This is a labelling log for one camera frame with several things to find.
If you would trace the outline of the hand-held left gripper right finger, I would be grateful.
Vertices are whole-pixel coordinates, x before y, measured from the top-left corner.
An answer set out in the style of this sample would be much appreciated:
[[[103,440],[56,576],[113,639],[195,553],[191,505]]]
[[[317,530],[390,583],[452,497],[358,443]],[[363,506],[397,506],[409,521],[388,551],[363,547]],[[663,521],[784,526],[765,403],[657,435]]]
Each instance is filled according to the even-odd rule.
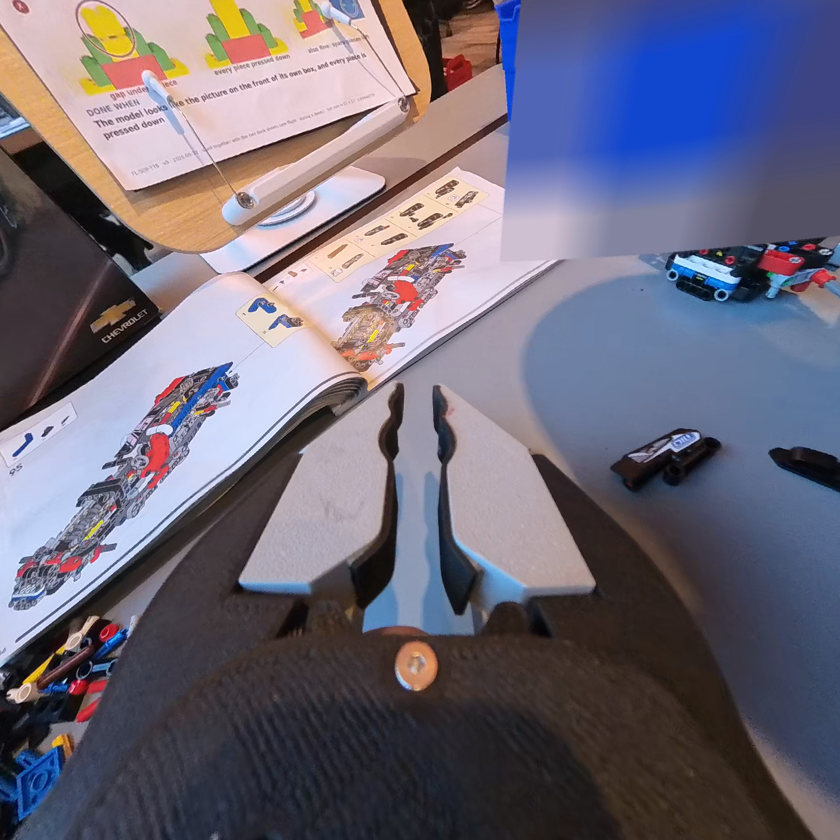
[[[595,579],[528,448],[443,385],[433,409],[440,573],[454,612],[592,593]]]

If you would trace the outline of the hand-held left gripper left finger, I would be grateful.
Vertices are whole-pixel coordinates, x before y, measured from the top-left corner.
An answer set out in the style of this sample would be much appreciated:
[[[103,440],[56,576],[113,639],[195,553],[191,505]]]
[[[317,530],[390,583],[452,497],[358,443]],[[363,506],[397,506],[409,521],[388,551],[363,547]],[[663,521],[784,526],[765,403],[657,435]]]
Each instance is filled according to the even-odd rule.
[[[404,388],[366,398],[307,446],[238,578],[252,592],[365,608],[392,578]]]

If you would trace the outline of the small black toy brick assembly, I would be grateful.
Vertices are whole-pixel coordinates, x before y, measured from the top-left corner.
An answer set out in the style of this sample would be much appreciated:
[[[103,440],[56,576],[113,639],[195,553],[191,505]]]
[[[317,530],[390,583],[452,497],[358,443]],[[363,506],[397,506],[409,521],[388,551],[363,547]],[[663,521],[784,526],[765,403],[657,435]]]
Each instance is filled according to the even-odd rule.
[[[716,438],[681,427],[625,454],[611,465],[610,470],[620,476],[630,490],[639,490],[656,475],[661,475],[666,484],[677,487],[720,449],[721,442]]]

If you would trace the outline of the black toy brick beam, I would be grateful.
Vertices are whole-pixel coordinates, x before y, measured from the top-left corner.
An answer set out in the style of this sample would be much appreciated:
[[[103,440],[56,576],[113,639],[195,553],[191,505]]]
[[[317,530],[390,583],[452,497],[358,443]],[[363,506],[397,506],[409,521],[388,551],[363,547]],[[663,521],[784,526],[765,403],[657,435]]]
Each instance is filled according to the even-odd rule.
[[[769,455],[778,467],[822,487],[839,491],[837,457],[806,447],[772,448]]]

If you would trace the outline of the grey desk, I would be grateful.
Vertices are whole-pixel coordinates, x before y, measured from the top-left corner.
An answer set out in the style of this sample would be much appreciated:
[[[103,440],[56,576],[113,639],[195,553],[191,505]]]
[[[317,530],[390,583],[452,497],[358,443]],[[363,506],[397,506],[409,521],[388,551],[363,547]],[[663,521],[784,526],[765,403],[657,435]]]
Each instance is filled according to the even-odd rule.
[[[679,306],[566,259],[400,371],[361,620],[238,582],[302,419],[135,558],[179,560],[17,838],[838,838],[838,495],[769,455],[838,452],[838,327]],[[592,593],[454,612],[436,385],[528,448]],[[610,470],[681,427],[721,449],[678,486]]]

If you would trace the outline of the toy brick instruction booklet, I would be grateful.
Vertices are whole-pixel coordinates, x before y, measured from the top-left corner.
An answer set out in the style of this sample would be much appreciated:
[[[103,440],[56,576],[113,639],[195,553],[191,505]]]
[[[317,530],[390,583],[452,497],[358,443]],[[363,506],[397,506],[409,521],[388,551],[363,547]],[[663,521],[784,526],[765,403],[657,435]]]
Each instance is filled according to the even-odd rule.
[[[547,270],[501,259],[504,195],[455,169],[266,286],[217,276],[3,430],[2,663],[302,419],[393,378]]]

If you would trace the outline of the instruction sheet on wooden stand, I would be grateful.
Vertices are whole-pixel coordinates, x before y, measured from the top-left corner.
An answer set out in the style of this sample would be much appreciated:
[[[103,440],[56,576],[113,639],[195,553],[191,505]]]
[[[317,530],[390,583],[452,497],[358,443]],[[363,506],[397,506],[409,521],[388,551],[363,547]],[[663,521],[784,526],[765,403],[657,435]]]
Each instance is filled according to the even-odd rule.
[[[416,122],[422,118],[431,98],[428,64],[411,19],[400,1],[373,2],[374,9],[392,39],[397,54],[416,92],[407,98],[403,112]],[[151,243],[189,254],[216,250],[244,233],[246,228],[279,210],[266,209],[263,215],[256,201],[242,192],[250,179],[260,177],[281,163],[283,141],[303,139],[311,142],[314,131],[354,126],[368,118],[370,126],[391,128],[384,120],[370,123],[371,117],[348,117],[332,125],[314,129],[297,137],[252,150],[226,161],[222,174],[211,167],[180,175],[175,179],[132,192],[124,190],[99,159],[78,128],[64,112],[45,83],[35,73],[23,53],[2,26],[2,97],[31,125],[32,129],[81,179],[113,214],[135,234]]]

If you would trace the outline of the toy brick car model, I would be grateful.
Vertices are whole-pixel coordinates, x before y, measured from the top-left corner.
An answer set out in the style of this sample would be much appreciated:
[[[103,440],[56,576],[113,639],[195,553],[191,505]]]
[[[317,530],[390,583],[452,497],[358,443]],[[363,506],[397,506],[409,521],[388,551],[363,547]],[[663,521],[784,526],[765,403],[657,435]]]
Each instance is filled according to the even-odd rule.
[[[838,296],[828,270],[833,249],[819,238],[729,248],[702,248],[668,256],[666,276],[680,291],[703,301],[774,299],[815,286]]]

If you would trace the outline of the toy car set box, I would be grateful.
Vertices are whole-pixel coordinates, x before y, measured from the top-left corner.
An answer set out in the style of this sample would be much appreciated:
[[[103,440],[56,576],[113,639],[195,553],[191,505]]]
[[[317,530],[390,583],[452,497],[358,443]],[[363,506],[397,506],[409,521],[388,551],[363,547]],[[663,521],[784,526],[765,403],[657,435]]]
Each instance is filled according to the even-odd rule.
[[[160,311],[1,153],[1,427],[89,380]]]

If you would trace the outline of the pile of loose toy bricks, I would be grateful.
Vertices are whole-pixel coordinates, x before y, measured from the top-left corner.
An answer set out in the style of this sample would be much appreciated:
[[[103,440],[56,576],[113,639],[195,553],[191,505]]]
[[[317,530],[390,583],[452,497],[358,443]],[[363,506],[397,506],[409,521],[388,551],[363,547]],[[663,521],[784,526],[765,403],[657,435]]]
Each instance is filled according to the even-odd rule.
[[[138,621],[89,616],[36,667],[25,656],[2,668],[2,838],[13,838],[56,787]]]

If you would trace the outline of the blue plastic bin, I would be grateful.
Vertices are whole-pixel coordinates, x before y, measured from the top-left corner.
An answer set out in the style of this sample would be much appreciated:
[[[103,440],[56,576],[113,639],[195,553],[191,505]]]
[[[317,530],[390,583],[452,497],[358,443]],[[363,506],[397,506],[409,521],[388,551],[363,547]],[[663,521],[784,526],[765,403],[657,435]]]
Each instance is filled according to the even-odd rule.
[[[520,1],[494,2],[498,18],[497,62],[505,71],[515,69]]]

